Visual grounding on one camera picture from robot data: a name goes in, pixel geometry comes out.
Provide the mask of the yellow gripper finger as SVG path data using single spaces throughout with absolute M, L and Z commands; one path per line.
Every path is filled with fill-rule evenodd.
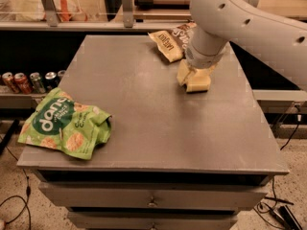
M 186 91 L 188 93 L 207 91 L 211 85 L 210 75 L 215 67 L 205 69 L 194 69 L 194 75 L 186 82 Z
M 188 79 L 194 75 L 194 68 L 183 59 L 177 70 L 177 81 L 180 86 L 184 85 Z

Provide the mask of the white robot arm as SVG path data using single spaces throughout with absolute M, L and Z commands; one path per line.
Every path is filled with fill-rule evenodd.
M 261 11 L 259 0 L 190 0 L 196 27 L 185 56 L 196 68 L 219 62 L 233 42 L 307 90 L 307 24 Z

